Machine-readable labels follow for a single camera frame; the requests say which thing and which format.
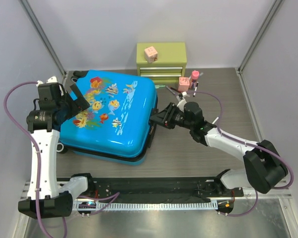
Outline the blue fish-print suitcase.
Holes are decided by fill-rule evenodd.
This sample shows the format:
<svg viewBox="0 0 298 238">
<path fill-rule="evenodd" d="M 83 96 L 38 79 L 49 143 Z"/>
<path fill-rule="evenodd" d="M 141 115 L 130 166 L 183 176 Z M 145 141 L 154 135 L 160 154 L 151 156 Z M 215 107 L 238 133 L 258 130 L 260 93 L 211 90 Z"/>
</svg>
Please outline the blue fish-print suitcase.
<svg viewBox="0 0 298 238">
<path fill-rule="evenodd" d="M 57 152 L 139 165 L 155 133 L 149 118 L 157 111 L 154 82 L 146 77 L 88 70 L 71 78 L 89 108 L 61 126 Z"/>
</svg>

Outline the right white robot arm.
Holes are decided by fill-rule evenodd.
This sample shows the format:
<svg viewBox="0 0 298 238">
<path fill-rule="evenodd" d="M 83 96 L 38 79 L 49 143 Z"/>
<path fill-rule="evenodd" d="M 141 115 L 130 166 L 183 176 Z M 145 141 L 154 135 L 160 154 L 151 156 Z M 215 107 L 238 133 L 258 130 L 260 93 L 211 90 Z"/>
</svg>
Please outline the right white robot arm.
<svg viewBox="0 0 298 238">
<path fill-rule="evenodd" d="M 270 141 L 243 140 L 219 131 L 215 124 L 204 119 L 202 109 L 195 102 L 182 106 L 170 103 L 161 112 L 153 114 L 150 121 L 168 129 L 176 126 L 188 129 L 194 141 L 224 151 L 244 163 L 244 169 L 240 171 L 228 169 L 219 174 L 219 181 L 214 184 L 219 196 L 226 196 L 237 187 L 252 187 L 265 194 L 288 174 Z"/>
</svg>

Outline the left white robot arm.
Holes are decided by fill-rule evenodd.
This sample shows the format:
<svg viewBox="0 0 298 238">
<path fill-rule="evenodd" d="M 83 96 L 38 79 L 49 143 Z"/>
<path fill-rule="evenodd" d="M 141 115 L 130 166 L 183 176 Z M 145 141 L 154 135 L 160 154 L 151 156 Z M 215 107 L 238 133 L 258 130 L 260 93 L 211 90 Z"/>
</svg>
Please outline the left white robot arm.
<svg viewBox="0 0 298 238">
<path fill-rule="evenodd" d="M 25 200 L 19 201 L 18 210 L 33 219 L 68 217 L 73 201 L 82 195 L 91 198 L 95 185 L 89 173 L 73 176 L 69 183 L 58 187 L 56 177 L 57 146 L 61 125 L 89 108 L 89 103 L 73 84 L 73 100 L 58 82 L 38 85 L 39 109 L 26 118 L 32 139 L 32 166 L 30 187 Z"/>
</svg>

